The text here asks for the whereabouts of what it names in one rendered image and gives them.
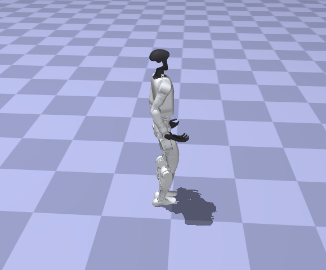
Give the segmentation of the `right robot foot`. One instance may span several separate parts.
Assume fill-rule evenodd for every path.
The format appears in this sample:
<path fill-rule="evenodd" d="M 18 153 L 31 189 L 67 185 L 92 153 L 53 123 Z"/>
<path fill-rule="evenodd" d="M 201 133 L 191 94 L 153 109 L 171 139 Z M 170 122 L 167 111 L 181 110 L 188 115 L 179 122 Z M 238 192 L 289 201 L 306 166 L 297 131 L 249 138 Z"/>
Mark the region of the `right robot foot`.
<path fill-rule="evenodd" d="M 163 199 L 162 199 L 163 200 Z M 153 206 L 159 206 L 159 205 L 169 205 L 169 204 L 173 204 L 173 203 L 175 203 L 176 202 L 176 199 L 175 199 L 175 197 L 172 197 L 172 196 L 170 196 L 170 197 L 165 197 L 164 198 L 164 202 L 160 202 L 159 201 L 159 198 L 156 198 L 156 199 L 154 199 L 153 201 L 152 201 L 152 205 Z"/>

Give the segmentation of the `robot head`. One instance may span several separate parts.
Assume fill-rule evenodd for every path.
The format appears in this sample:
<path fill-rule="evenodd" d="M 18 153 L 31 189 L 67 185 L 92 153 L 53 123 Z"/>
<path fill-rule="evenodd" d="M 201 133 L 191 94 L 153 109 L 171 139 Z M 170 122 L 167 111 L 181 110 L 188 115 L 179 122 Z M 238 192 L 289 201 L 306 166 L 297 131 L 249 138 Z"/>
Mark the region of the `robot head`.
<path fill-rule="evenodd" d="M 156 49 L 151 52 L 149 59 L 151 61 L 156 61 L 160 63 L 162 61 L 163 66 L 156 69 L 155 74 L 153 75 L 154 79 L 161 78 L 161 74 L 164 74 L 164 70 L 168 70 L 167 59 L 169 57 L 169 52 L 164 49 Z M 164 75 L 166 77 L 166 75 Z M 163 76 L 162 76 L 163 77 Z"/>

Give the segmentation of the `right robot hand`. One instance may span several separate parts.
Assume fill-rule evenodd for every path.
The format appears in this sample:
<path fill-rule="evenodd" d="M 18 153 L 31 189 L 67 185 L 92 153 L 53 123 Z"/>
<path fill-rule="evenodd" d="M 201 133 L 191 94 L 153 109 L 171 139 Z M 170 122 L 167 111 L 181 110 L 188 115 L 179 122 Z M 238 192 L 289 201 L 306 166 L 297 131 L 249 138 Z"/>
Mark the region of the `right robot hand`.
<path fill-rule="evenodd" d="M 189 136 L 184 136 L 185 133 L 181 136 L 177 136 L 175 134 L 172 134 L 171 132 L 169 132 L 170 134 L 165 134 L 164 137 L 168 140 L 172 139 L 174 141 L 177 141 L 177 142 L 186 142 L 189 140 Z"/>

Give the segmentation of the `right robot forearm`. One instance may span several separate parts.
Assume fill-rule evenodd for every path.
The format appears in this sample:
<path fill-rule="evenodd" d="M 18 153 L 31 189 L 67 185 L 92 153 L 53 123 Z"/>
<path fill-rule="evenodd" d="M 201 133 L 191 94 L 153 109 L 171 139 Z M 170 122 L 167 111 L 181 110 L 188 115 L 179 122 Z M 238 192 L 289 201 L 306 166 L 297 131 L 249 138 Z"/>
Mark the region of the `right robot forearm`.
<path fill-rule="evenodd" d="M 157 125 L 157 127 L 158 127 L 160 133 L 162 134 L 162 137 L 163 137 L 165 140 L 167 140 L 167 139 L 164 137 L 164 135 L 165 135 L 165 134 L 170 134 L 170 133 L 169 133 L 169 131 L 168 131 L 168 129 L 167 129 L 167 127 L 166 127 L 164 121 L 163 121 L 164 119 L 163 119 L 163 118 L 161 117 L 161 115 L 160 115 L 160 112 L 159 112 L 158 110 L 154 110 L 154 111 L 152 112 L 152 117 L 153 117 L 153 122 L 154 122 L 155 125 Z"/>

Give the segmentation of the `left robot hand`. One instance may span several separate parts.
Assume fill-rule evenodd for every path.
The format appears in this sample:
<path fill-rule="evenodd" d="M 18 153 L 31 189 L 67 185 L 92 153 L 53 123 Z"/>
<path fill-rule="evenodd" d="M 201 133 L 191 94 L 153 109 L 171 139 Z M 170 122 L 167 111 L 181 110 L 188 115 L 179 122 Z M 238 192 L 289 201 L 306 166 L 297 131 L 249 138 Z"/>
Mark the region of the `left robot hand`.
<path fill-rule="evenodd" d="M 171 120 L 169 121 L 169 124 L 170 124 L 171 128 L 174 128 L 174 127 L 176 127 L 176 126 L 179 124 L 179 121 L 178 121 L 177 123 L 172 122 L 172 121 L 175 121 L 175 120 L 177 120 L 177 119 L 171 119 Z"/>

